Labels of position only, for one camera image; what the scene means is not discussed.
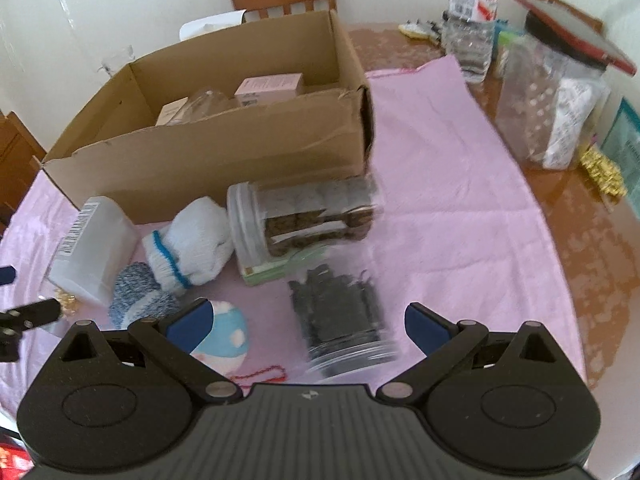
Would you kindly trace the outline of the light blue plush toy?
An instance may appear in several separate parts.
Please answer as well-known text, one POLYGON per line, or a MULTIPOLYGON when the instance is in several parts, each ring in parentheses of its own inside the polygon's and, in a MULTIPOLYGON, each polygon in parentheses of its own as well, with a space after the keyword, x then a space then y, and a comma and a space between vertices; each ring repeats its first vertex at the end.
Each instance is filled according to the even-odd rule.
POLYGON ((212 303, 213 325, 191 356, 218 374, 229 376, 248 353, 248 328, 242 312, 228 301, 212 303))

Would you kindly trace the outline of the blue white knitted sock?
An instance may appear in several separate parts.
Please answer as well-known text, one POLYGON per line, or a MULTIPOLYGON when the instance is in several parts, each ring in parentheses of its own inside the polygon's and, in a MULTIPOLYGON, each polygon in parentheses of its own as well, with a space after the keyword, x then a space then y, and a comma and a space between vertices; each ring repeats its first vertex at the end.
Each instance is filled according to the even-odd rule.
POLYGON ((108 308, 116 330, 126 330, 142 318, 167 318, 179 310, 178 299, 163 291, 147 263, 131 263, 117 275, 113 301, 108 308))

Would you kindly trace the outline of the white green medical bottle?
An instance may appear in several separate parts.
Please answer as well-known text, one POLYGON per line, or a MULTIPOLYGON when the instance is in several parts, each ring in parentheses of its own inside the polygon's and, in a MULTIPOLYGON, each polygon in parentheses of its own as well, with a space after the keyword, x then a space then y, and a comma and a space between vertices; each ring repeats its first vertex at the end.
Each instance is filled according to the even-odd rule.
POLYGON ((58 244, 47 279, 85 304, 108 307, 117 275, 139 240, 136 227, 114 200, 90 197, 58 244))

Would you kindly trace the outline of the white sock blue stripe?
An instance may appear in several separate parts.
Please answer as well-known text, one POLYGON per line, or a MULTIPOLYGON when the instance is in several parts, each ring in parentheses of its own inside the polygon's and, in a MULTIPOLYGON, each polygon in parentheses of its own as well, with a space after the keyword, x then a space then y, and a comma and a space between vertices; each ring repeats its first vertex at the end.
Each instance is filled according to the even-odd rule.
POLYGON ((213 281, 234 247, 227 211, 203 196, 183 208, 167 226, 142 238, 142 247, 164 292, 182 296, 213 281))

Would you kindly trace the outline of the clear jar of black clips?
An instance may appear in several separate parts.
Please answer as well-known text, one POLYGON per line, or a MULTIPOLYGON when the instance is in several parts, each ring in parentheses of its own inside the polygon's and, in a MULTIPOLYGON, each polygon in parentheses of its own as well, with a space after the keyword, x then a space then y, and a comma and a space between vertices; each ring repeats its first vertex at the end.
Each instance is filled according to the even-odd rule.
POLYGON ((288 281, 307 351, 305 375, 328 380, 398 359, 374 277, 328 262, 288 281))

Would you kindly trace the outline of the clear jar of brown balls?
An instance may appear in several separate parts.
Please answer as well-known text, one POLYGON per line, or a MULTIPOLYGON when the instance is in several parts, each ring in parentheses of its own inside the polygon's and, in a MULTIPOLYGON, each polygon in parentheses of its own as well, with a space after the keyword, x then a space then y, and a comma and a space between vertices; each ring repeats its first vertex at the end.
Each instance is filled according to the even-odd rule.
POLYGON ((321 243, 360 242, 381 213, 370 174, 299 185, 231 185, 227 209, 236 258, 262 266, 321 243))

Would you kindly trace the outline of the pink cloth table cover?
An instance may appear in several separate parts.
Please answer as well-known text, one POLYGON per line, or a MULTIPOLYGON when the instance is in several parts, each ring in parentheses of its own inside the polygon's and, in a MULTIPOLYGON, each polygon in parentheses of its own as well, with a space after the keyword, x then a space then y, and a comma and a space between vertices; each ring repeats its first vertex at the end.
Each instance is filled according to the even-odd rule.
MULTIPOLYGON (((498 332, 543 322, 586 379, 576 314, 544 214, 520 168, 471 96, 453 58, 416 70, 368 73, 374 101, 374 174, 384 212, 371 244, 376 288, 400 356, 335 378, 372 389, 416 364, 423 354, 404 329, 417 301, 451 321, 472 318, 498 332)), ((1 241, 1 266, 17 279, 1 287, 1 310, 38 300, 44 271, 75 207, 40 171, 1 241)), ((235 261, 195 296, 229 301, 246 317, 250 348, 232 378, 315 382, 303 377, 306 351, 288 286, 245 286, 235 261)), ((30 330, 21 359, 1 363, 1 414, 18 404, 58 337, 30 330)))

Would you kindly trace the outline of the green flat box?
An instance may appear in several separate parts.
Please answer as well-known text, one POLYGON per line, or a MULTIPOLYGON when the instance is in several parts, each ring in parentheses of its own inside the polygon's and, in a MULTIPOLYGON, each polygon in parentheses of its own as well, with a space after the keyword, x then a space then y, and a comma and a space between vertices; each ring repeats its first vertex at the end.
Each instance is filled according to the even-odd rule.
POLYGON ((241 263, 238 263, 238 269, 245 284, 257 286, 287 278, 300 269, 321 260, 325 253, 326 248, 321 246, 293 250, 283 257, 275 258, 273 261, 262 263, 259 266, 242 266, 241 263))

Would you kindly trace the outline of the beige small carton box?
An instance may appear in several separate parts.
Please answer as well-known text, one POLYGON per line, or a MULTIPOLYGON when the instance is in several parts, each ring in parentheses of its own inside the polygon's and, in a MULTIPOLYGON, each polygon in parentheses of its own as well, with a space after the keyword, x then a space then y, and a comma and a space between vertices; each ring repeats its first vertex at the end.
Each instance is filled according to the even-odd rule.
POLYGON ((188 102, 188 97, 172 101, 170 103, 165 104, 160 110, 160 114, 157 116, 157 120, 155 125, 163 126, 170 123, 171 119, 174 118, 178 111, 182 109, 183 105, 188 102))

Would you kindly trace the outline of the gold ornament on table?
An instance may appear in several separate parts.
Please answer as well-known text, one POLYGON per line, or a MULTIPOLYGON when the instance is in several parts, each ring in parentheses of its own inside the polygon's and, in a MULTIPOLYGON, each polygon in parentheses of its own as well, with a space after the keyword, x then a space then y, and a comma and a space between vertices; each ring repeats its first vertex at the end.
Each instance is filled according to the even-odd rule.
POLYGON ((602 195, 618 200, 627 195, 620 166, 603 154, 597 144, 591 144, 589 148, 586 148, 580 156, 579 162, 602 195))

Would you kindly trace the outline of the pink small carton box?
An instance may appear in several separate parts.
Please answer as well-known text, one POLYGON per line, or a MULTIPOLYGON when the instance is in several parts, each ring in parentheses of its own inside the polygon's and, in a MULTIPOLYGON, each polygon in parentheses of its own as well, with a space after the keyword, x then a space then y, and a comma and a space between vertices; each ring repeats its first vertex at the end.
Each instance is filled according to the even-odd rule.
POLYGON ((239 106, 271 104, 296 98, 304 91, 302 73, 248 77, 235 90, 239 106))

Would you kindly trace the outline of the brown cardboard box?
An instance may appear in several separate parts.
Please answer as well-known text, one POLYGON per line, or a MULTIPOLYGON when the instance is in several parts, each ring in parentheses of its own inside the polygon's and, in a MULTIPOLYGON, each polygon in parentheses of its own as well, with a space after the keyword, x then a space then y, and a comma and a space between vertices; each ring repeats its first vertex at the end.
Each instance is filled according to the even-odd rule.
POLYGON ((336 13, 317 11, 210 32, 127 64, 70 122, 43 169, 74 205, 106 196, 147 224, 202 196, 223 203, 238 182, 358 176, 373 139, 371 90, 352 40, 336 13), (166 104, 201 90, 233 96, 248 77, 289 73, 305 85, 293 99, 157 123, 166 104))

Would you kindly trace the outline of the clear plastic water bottle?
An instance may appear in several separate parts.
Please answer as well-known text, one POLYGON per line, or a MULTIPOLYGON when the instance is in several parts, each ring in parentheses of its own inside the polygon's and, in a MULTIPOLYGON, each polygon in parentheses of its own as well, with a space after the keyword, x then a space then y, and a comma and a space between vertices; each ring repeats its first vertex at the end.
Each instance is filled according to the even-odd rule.
POLYGON ((498 0, 448 0, 442 40, 469 84, 481 84, 488 74, 497 13, 498 0))

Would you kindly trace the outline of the tissue box with white tissue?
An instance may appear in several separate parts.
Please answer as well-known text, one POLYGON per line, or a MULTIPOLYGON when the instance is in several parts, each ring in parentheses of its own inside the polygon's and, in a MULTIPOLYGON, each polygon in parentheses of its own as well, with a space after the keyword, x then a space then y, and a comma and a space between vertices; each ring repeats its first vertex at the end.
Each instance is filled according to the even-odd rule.
POLYGON ((218 30, 241 25, 244 22, 244 14, 245 10, 236 10, 187 22, 179 29, 179 40, 186 41, 209 32, 218 32, 218 30))

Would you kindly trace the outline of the wooden chair at right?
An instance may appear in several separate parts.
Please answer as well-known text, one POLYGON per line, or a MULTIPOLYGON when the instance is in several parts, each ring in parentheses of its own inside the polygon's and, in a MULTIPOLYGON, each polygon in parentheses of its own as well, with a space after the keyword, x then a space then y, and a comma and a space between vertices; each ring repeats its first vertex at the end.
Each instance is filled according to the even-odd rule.
POLYGON ((564 0, 541 0, 541 1, 552 3, 555 6, 560 6, 561 8, 570 12, 570 14, 573 14, 574 16, 576 16, 578 20, 581 20, 582 22, 587 24, 591 29, 593 29, 598 34, 600 35, 603 34, 604 23, 598 18, 595 18, 594 16, 591 16, 590 14, 584 12, 583 10, 576 8, 576 6, 572 6, 571 4, 565 2, 564 0))

